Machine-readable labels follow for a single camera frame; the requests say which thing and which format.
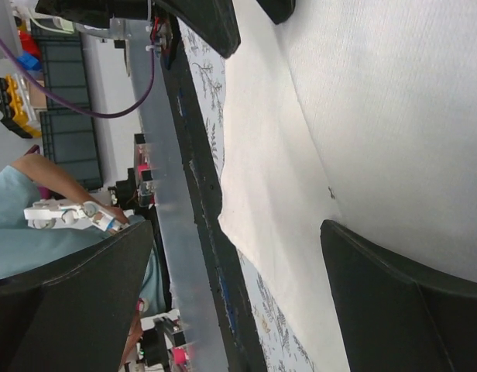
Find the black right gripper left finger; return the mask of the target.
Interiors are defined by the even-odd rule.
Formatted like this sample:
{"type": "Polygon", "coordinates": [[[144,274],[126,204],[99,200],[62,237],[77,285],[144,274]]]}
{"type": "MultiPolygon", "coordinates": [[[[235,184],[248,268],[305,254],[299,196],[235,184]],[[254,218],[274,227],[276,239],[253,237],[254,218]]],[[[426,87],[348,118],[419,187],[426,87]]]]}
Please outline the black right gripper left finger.
{"type": "Polygon", "coordinates": [[[117,371],[153,247],[148,221],[0,280],[0,371],[117,371]]]}

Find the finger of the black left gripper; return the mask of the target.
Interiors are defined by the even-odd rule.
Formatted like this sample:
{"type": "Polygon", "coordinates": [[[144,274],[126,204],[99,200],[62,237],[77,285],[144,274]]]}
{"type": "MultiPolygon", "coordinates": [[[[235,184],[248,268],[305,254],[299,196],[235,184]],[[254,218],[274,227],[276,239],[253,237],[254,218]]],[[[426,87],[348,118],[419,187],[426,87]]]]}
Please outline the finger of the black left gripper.
{"type": "Polygon", "coordinates": [[[241,43],[232,0],[160,0],[155,4],[183,21],[223,58],[229,58],[241,43]]]}
{"type": "Polygon", "coordinates": [[[295,0],[257,0],[257,2],[274,24],[286,22],[296,6],[295,0]]]}

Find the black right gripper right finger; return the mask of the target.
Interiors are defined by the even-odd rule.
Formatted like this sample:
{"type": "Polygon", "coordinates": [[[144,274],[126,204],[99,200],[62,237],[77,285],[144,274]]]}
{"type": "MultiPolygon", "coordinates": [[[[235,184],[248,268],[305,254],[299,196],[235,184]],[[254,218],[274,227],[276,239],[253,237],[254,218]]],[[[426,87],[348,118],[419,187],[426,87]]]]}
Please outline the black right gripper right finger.
{"type": "Polygon", "coordinates": [[[332,220],[321,246],[352,371],[477,371],[477,283],[332,220]]]}

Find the white cloth napkin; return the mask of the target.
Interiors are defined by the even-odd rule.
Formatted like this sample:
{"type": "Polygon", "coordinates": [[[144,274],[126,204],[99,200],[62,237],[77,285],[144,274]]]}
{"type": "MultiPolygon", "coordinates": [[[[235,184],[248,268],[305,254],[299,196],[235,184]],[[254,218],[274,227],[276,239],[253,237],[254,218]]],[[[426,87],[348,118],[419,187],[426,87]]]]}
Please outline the white cloth napkin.
{"type": "Polygon", "coordinates": [[[323,221],[477,283],[477,1],[234,6],[219,222],[315,367],[352,371],[323,221]]]}

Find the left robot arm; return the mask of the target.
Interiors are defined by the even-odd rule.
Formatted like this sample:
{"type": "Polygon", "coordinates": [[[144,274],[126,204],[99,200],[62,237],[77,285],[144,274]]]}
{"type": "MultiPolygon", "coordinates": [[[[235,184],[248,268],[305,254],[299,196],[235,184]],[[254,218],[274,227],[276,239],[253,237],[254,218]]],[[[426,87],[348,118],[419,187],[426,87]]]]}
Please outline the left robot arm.
{"type": "Polygon", "coordinates": [[[169,14],[182,20],[224,58],[241,43],[235,7],[229,0],[42,0],[34,10],[102,29],[109,27],[112,19],[151,20],[169,14]]]}

